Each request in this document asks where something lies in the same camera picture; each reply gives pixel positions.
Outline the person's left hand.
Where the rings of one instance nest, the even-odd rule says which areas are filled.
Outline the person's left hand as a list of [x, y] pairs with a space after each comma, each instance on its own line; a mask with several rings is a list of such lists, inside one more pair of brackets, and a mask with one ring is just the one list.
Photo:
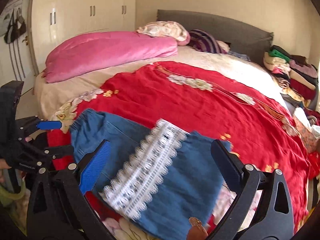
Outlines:
[[0, 159], [0, 183], [5, 182], [5, 178], [3, 176], [3, 170], [4, 169], [9, 169], [10, 166], [6, 163], [4, 159]]

